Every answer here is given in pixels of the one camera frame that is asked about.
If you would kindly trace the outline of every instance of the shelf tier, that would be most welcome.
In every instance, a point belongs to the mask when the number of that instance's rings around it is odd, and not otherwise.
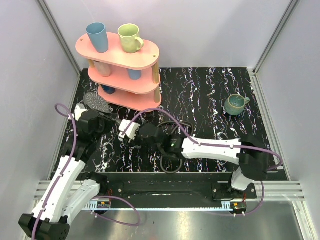
[[[107,32],[107,37],[109,50],[104,53],[96,51],[88,34],[78,39],[75,49],[86,59],[133,70],[150,68],[158,61],[160,50],[152,41],[143,40],[144,47],[141,50],[136,53],[126,53],[121,47],[118,34]]]
[[[90,79],[97,84],[134,94],[152,93],[160,84],[160,81],[158,83],[153,82],[153,70],[150,67],[141,71],[141,78],[138,80],[132,80],[127,69],[123,67],[111,66],[111,68],[112,74],[110,76],[101,76],[95,67],[89,67],[88,74]]]
[[[122,91],[117,89],[113,94],[107,94],[101,86],[98,88],[98,95],[103,97],[108,103],[119,105],[128,109],[133,109],[136,111],[143,111],[149,108],[157,108],[161,104],[161,95],[160,101],[155,102],[155,94],[153,92],[137,95],[131,92]]]

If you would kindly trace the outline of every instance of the shelf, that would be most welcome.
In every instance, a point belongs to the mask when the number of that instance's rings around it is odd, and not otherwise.
[[[139,112],[149,108],[157,108],[161,104],[161,95],[160,95],[160,102],[155,102],[153,92],[145,95],[137,95],[131,92],[117,89],[115,93],[107,94],[102,89],[102,87],[99,86],[98,94],[101,97],[103,97],[103,99],[106,100],[108,103],[133,109]]]
[[[141,71],[141,78],[132,80],[127,69],[119,66],[111,66],[110,76],[101,76],[95,67],[89,67],[88,74],[92,81],[134,94],[148,94],[153,92],[160,84],[153,82],[153,70],[147,68]]]
[[[123,51],[118,34],[107,32],[109,50],[104,53],[96,51],[88,34],[83,35],[75,44],[77,52],[86,59],[94,60],[114,66],[143,70],[156,64],[159,58],[159,48],[151,41],[143,40],[144,47],[136,53]]]

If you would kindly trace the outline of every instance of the black marble tabletop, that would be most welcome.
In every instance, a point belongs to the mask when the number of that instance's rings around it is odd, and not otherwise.
[[[259,111],[254,89],[246,68],[161,68],[160,108],[168,111],[177,120],[194,124],[194,137],[214,140],[230,140],[240,138],[244,134],[253,135],[270,149],[267,133]],[[83,96],[88,92],[97,92],[98,85],[88,76],[84,69],[73,108],[83,102]],[[249,97],[241,115],[227,115],[223,104],[232,94]],[[131,120],[137,112],[111,104],[114,113],[121,119]],[[169,121],[167,116],[159,112],[142,115],[144,120],[155,125]],[[63,144],[72,133],[68,122]],[[118,138],[119,131],[113,126],[110,132],[98,141],[98,150],[92,155],[86,165],[85,172],[159,172],[160,154],[146,146],[127,146]],[[173,171],[178,163],[164,161],[164,167]],[[270,156],[269,166],[275,162]],[[237,169],[232,163],[224,161],[195,158],[184,160],[181,172],[233,172]]]

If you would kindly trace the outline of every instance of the cup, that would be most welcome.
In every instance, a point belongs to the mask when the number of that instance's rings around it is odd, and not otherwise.
[[[141,70],[132,70],[132,69],[127,69],[129,77],[132,80],[138,80],[141,78]]]
[[[250,102],[250,98],[243,97],[239,94],[233,94],[228,97],[224,103],[224,110],[233,116],[239,115],[245,109],[247,103]]]
[[[112,69],[110,64],[99,62],[99,61],[93,61],[93,62],[96,70],[101,74],[101,76],[109,77],[111,75]]]
[[[109,49],[106,26],[101,22],[91,23],[86,27],[92,45],[98,53],[105,53]]]
[[[144,41],[140,38],[139,27],[135,24],[124,24],[118,29],[123,51],[134,54],[144,47]]]
[[[107,93],[107,94],[114,94],[116,92],[116,89],[110,86],[106,85],[101,85],[102,89]]]

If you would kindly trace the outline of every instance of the metal floor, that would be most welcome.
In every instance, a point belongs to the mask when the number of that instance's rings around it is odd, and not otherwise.
[[[246,217],[214,216],[208,212],[142,211],[142,225],[129,227],[94,218],[82,211],[72,223],[68,240],[301,240],[299,225],[289,202],[264,202]],[[133,211],[106,216],[134,223]]]

